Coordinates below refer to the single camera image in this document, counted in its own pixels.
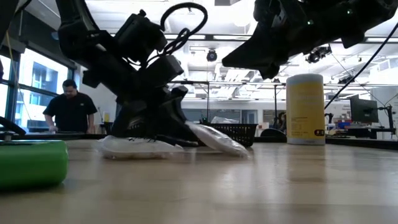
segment wire basket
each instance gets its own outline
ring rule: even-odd
[[[226,134],[232,140],[240,143],[244,147],[250,147],[254,142],[257,124],[211,124],[205,123],[209,127]]]
[[[257,124],[212,124],[204,123],[204,125],[215,128],[216,130],[226,134],[232,140],[240,143],[244,147],[250,147],[254,142],[254,135],[256,133]],[[132,126],[129,130],[130,137],[143,138],[145,137],[145,132],[143,131],[145,127],[144,123],[137,123]]]

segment green cylinder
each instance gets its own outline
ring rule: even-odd
[[[58,185],[68,172],[63,141],[0,142],[0,190]]]

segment wooden table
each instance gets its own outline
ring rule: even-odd
[[[396,152],[255,144],[250,161],[203,149],[108,161],[68,144],[64,184],[1,195],[0,223],[398,223]]]

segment black cable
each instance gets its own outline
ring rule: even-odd
[[[339,65],[346,71],[346,73],[349,74],[348,70],[344,67],[344,65],[342,65],[340,63],[340,61],[333,54],[331,54],[331,56],[333,56],[336,59],[337,63],[339,63]],[[383,107],[386,107],[386,103],[383,103],[381,100],[377,99],[377,97],[375,97],[369,90],[367,90],[365,87],[363,87],[362,84],[360,84],[360,85],[365,91],[367,91],[367,93],[369,93],[369,95],[373,96],[373,98],[376,101],[378,101],[381,105],[383,105]]]
[[[27,0],[23,5],[21,5],[20,8],[18,8],[17,11],[14,13],[14,16],[20,14],[30,4],[30,2],[32,2],[32,0]]]
[[[104,118],[102,117],[101,109],[100,109],[100,107],[97,107],[97,109],[98,109],[99,115],[101,116],[101,123],[103,124],[104,123]]]
[[[395,94],[390,100],[388,100],[386,104],[390,103],[390,101],[393,100],[397,95],[398,95],[398,93]]]
[[[388,40],[392,37],[392,35],[394,34],[394,32],[397,30],[398,28],[398,23],[394,26],[394,28],[391,30],[391,33],[388,35],[388,37],[385,39],[385,41],[380,45],[380,47],[378,48],[378,50],[372,55],[372,57],[368,60],[368,62],[366,62],[366,64],[364,65],[364,67],[362,67],[360,69],[360,71],[352,78],[348,81],[348,83],[346,83],[337,93],[335,96],[333,96],[333,98],[328,102],[328,104],[325,106],[325,109],[328,108],[328,106],[331,104],[331,102],[333,102],[333,100],[335,100],[338,95],[351,83],[355,80],[356,77],[358,77],[364,70],[365,68],[373,61],[373,59],[379,54],[379,52],[381,51],[381,49],[387,44]]]
[[[189,9],[198,9],[203,13],[203,20],[200,22],[200,24],[194,28],[192,31],[188,28],[184,28],[180,31],[180,33],[177,35],[177,38],[173,41],[171,41],[170,43],[168,43],[164,49],[163,52],[160,54],[157,54],[155,56],[153,56],[152,58],[150,58],[146,65],[149,64],[149,62],[157,57],[163,56],[163,55],[171,55],[172,53],[174,53],[175,51],[181,49],[184,44],[186,44],[188,42],[188,39],[190,36],[192,36],[193,34],[196,34],[200,29],[202,29],[205,24],[207,23],[208,20],[208,13],[205,7],[197,4],[197,3],[193,3],[193,2],[185,2],[185,3],[180,3],[180,4],[176,4],[172,7],[170,7],[168,10],[166,10],[163,13],[162,18],[160,19],[160,28],[165,31],[165,22],[166,19],[169,17],[169,15],[171,15],[171,13],[173,13],[174,11],[178,10],[178,9],[183,9],[183,8],[189,8]]]
[[[276,93],[276,95],[278,95],[282,90],[284,90],[285,87],[286,87],[286,85],[284,85],[284,86]]]

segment desk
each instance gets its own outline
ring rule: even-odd
[[[13,224],[375,224],[398,220],[398,154],[255,144],[253,160],[208,149],[171,160],[107,161],[71,141],[64,185],[2,195]]]
[[[105,134],[81,134],[81,133],[69,133],[69,134],[51,134],[51,133],[27,133],[23,136],[13,135],[12,140],[79,140],[79,139],[102,139],[105,138]]]
[[[348,128],[347,135],[355,136],[357,138],[370,138],[377,139],[377,133],[388,132],[391,130],[389,128]]]

